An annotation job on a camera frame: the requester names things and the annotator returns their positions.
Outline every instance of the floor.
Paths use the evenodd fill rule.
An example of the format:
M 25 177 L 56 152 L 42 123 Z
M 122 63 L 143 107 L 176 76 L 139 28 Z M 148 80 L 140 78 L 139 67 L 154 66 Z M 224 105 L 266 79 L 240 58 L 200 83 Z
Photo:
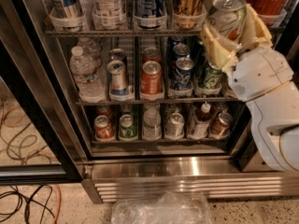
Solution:
M 18 105 L 15 101 L 6 99 L 1 106 L 1 114 L 13 109 Z M 4 165 L 21 165 L 25 163 L 49 163 L 56 162 L 50 158 L 50 150 L 35 131 L 31 124 L 23 135 L 13 139 L 30 120 L 22 116 L 21 109 L 17 108 L 9 113 L 2 123 L 0 139 L 0 167 Z M 42 149 L 38 155 L 34 150 Z M 110 223 L 113 203 L 93 204 L 80 184 L 61 184 L 42 187 L 36 194 L 39 186 L 19 186 L 19 195 L 16 195 L 15 187 L 0 187 L 0 222 L 2 223 L 26 223 L 26 202 L 23 197 L 33 195 L 33 200 L 43 204 L 51 210 L 54 216 L 60 206 L 58 224 L 107 224 Z M 54 217 L 48 210 L 44 211 L 41 205 L 30 203 L 30 215 L 27 223 L 53 223 Z M 7 220 L 9 213 L 19 207 Z M 213 224 L 298 224 L 299 223 L 299 196 L 295 197 L 266 197 L 258 199 L 230 199 L 230 200 L 208 200 L 208 210 Z
M 93 204 L 80 184 L 59 185 L 62 193 L 61 210 L 58 224 L 107 224 L 110 223 L 113 203 Z M 19 192 L 28 197 L 37 186 L 21 186 Z M 0 187 L 0 195 L 11 187 Z M 45 203 L 49 189 L 41 189 L 34 199 Z M 47 207 L 54 213 L 57 208 L 57 189 L 53 193 Z M 15 196 L 0 199 L 1 213 L 9 213 L 17 205 Z M 40 223 L 43 208 L 30 204 L 31 215 L 29 223 Z M 210 218 L 213 224 L 297 224 L 299 223 L 299 197 L 260 198 L 256 200 L 208 200 Z M 3 223 L 25 223 L 25 203 L 10 219 Z M 52 223 L 53 217 L 45 212 L 41 223 Z

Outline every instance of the refrigerator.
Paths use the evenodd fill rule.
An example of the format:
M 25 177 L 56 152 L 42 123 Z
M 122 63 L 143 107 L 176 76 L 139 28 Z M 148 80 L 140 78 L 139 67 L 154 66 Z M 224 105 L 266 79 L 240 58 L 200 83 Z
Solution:
M 257 150 L 250 131 L 251 115 L 246 105 L 229 91 L 217 95 L 173 95 L 164 76 L 163 95 L 147 99 L 141 90 L 141 59 L 146 47 L 161 48 L 163 59 L 169 36 L 185 36 L 193 41 L 200 27 L 183 30 L 172 26 L 171 0 L 161 27 L 141 29 L 135 17 L 134 0 L 125 0 L 125 23 L 117 30 L 97 29 L 93 0 L 79 0 L 86 26 L 77 32 L 53 26 L 52 0 L 0 0 L 0 77 L 16 97 L 27 116 L 58 159 L 55 164 L 1 167 L 1 185 L 80 182 L 94 203 L 155 196 L 166 191 L 185 195 L 203 193 L 207 198 L 298 195 L 299 176 L 295 171 L 269 168 Z M 276 50 L 286 56 L 294 80 L 298 81 L 298 0 L 288 0 L 287 16 L 279 27 L 269 28 Z M 82 101 L 69 68 L 71 49 L 80 37 L 91 37 L 101 46 L 101 61 L 109 63 L 109 51 L 126 51 L 129 99 Z M 179 140 L 165 138 L 164 109 L 181 104 L 184 117 L 192 104 L 226 103 L 233 123 L 224 139 L 205 137 L 192 140 L 187 130 Z M 122 105 L 134 105 L 137 138 L 119 138 Z M 94 120 L 99 105 L 110 105 L 115 122 L 113 141 L 96 138 Z M 158 105 L 162 134 L 157 140 L 143 137 L 143 109 Z

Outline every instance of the clear plastic bag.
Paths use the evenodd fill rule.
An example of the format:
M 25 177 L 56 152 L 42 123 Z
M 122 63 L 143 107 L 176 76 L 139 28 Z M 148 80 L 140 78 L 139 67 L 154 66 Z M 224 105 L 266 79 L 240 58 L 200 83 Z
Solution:
M 119 201 L 111 224 L 212 224 L 205 196 L 167 192 L 157 198 Z

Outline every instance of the white robotic arm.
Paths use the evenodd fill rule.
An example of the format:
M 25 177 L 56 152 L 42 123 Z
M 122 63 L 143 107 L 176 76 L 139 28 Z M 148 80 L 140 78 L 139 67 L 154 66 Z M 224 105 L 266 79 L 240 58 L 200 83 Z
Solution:
M 285 57 L 271 49 L 271 35 L 248 6 L 239 48 L 205 24 L 201 37 L 208 59 L 228 76 L 237 98 L 252 116 L 251 132 L 263 160 L 279 171 L 299 171 L 299 91 Z M 238 59 L 236 49 L 245 50 Z

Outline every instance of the terrazzo floor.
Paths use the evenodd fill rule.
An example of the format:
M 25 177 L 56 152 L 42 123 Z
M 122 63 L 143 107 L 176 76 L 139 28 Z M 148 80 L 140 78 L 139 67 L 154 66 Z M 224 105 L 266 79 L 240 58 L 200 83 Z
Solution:
M 93 204 L 80 184 L 59 185 L 62 193 L 61 211 L 58 224 L 107 224 L 110 223 L 113 203 Z M 10 190 L 0 187 L 0 194 Z M 21 186 L 19 191 L 30 196 L 36 186 Z M 42 189 L 34 199 L 44 203 L 49 190 Z M 57 207 L 57 190 L 53 193 L 48 207 L 55 213 Z M 17 204 L 14 196 L 0 200 L 1 213 L 12 211 Z M 267 197 L 258 199 L 208 200 L 209 212 L 213 224 L 297 224 L 299 223 L 299 197 Z M 43 208 L 32 203 L 29 223 L 39 223 Z M 42 223 L 52 223 L 53 217 L 45 212 Z M 25 223 L 24 205 L 13 217 L 3 223 Z

